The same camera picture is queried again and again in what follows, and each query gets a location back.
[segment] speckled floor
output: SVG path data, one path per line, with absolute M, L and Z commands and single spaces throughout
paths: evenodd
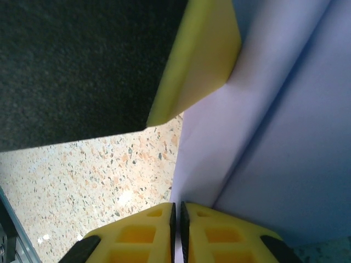
M 0 153 L 0 185 L 43 262 L 94 228 L 169 200 L 182 120 Z

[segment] yellow foam pad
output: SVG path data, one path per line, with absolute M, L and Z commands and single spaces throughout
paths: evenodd
M 240 48 L 231 0 L 189 0 L 147 125 L 167 122 L 225 84 Z

